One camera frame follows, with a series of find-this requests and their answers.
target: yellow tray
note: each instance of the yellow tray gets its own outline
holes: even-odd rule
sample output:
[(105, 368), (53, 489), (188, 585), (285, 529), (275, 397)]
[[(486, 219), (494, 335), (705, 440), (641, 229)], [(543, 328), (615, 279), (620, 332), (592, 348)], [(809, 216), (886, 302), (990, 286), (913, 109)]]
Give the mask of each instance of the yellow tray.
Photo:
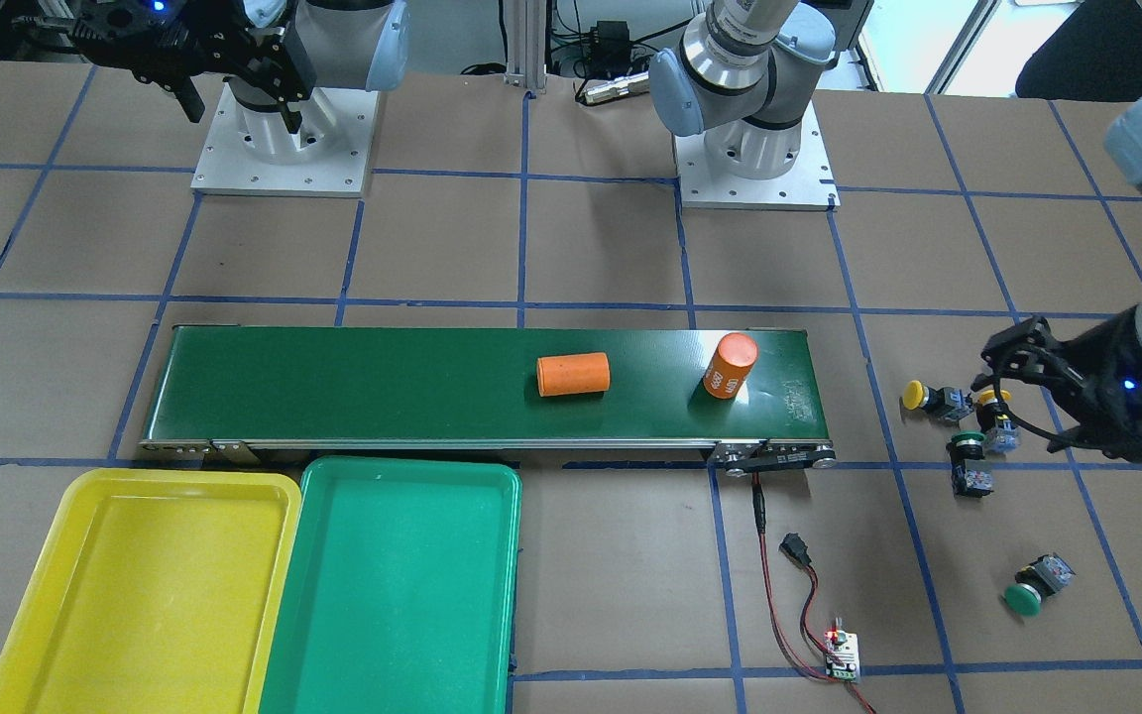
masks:
[(70, 484), (0, 657), (0, 713), (257, 713), (303, 497), (275, 474)]

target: orange cylinder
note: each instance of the orange cylinder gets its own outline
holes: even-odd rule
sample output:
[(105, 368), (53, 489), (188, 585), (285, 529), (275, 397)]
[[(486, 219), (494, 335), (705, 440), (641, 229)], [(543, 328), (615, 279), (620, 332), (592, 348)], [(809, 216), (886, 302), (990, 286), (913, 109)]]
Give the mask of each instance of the orange cylinder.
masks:
[(708, 369), (702, 372), (702, 388), (717, 399), (733, 399), (739, 393), (743, 379), (748, 378), (761, 348), (756, 339), (741, 331), (732, 331), (721, 338), (717, 351), (711, 354)]
[(605, 352), (541, 356), (536, 361), (536, 384), (540, 396), (606, 392), (611, 388), (611, 362)]

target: green tray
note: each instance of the green tray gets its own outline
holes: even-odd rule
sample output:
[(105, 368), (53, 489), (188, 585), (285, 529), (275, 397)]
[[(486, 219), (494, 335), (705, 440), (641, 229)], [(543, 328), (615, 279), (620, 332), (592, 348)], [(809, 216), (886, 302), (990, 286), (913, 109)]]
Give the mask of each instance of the green tray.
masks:
[(505, 466), (307, 467), (263, 714), (501, 714), (522, 484)]
[[(725, 330), (178, 327), (148, 448), (707, 448), (828, 441), (803, 331), (748, 331), (733, 401), (702, 390)], [(536, 360), (605, 352), (603, 394), (545, 399)]]

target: tiled floor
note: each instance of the tiled floor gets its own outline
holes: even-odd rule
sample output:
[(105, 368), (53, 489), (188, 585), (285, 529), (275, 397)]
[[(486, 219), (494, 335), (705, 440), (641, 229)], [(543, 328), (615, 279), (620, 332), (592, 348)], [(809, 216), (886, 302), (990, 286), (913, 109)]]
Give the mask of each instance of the tiled floor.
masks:
[[(766, 476), (770, 547), (805, 535), (815, 617), (860, 633), (878, 709), (1142, 713), (1142, 466), (1027, 439), (996, 496), (960, 502), (948, 431), (898, 406), (903, 380), (972, 378), (1026, 312), (1075, 335), (1142, 297), (1142, 200), (1099, 147), (1120, 109), (817, 105), (834, 215), (681, 212), (644, 101), (417, 75), (363, 204), (194, 199), (202, 135), (168, 96), (0, 64), (0, 647), (59, 494), (142, 456), (175, 324), (790, 328), (843, 465)], [(1014, 402), (1049, 424), (1040, 394)], [(513, 457), (514, 711), (856, 711), (774, 650), (747, 483), (690, 454)], [(1078, 581), (1021, 620), (998, 593), (1046, 552)], [(771, 563), (794, 627), (806, 578)]]

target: white mounting plate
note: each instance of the white mounting plate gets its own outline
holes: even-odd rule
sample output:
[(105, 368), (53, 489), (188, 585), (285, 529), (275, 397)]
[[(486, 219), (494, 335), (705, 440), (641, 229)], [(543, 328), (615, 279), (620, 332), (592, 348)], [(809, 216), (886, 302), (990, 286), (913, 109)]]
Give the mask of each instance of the white mounting plate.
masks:
[(222, 195), (319, 195), (361, 199), (368, 183), (368, 159), (377, 127), (380, 94), (357, 89), (322, 89), (337, 110), (343, 136), (329, 153), (303, 163), (268, 163), (244, 145), (240, 107), (230, 87), (206, 135), (192, 188)]
[(838, 207), (839, 193), (830, 174), (822, 131), (813, 104), (807, 105), (796, 166), (775, 179), (737, 177), (708, 161), (702, 135), (674, 136), (681, 206), (685, 208), (749, 208), (766, 211), (826, 211)]

